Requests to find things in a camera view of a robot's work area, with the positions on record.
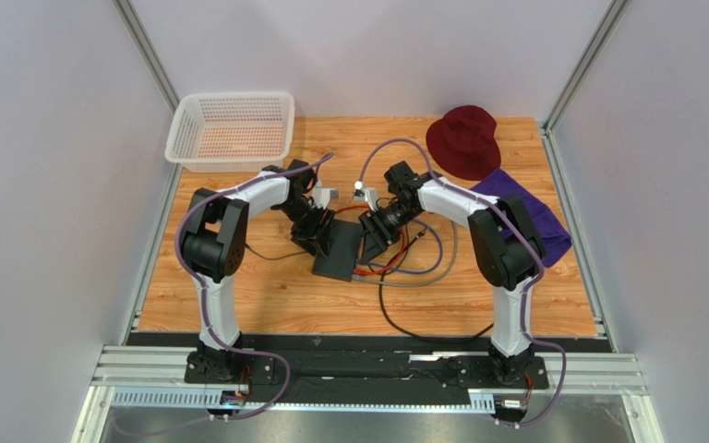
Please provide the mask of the black network switch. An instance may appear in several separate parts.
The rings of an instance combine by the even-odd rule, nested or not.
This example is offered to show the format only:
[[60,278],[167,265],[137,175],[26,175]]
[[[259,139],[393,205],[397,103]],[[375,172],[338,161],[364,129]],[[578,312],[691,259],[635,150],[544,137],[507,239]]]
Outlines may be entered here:
[[336,281],[353,279],[362,238],[358,222],[334,220],[330,229],[330,253],[315,259],[312,274]]

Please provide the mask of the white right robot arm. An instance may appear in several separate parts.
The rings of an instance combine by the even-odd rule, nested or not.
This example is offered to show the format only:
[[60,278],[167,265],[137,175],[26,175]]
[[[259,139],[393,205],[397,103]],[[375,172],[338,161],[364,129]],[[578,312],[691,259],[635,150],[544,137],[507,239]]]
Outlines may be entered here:
[[534,356],[530,302],[545,254],[522,200],[477,195],[432,171],[417,174],[406,162],[391,166],[384,177],[393,200],[384,208],[371,204],[360,216],[362,260],[385,252],[398,241],[403,226],[424,212],[467,228],[477,267],[493,290],[487,371],[501,385],[522,380]]

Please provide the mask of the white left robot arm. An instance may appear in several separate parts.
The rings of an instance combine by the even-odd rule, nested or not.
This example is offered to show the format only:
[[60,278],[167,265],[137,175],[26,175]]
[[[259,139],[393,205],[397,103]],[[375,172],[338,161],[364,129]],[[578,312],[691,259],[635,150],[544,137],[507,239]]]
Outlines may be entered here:
[[216,365],[231,377],[248,355],[234,311],[234,276],[246,252],[247,225],[264,210],[292,222],[292,241],[314,257],[329,257],[333,210],[310,196],[318,165],[294,160],[268,166],[243,184],[194,194],[174,238],[180,265],[197,292],[202,331],[197,365]]

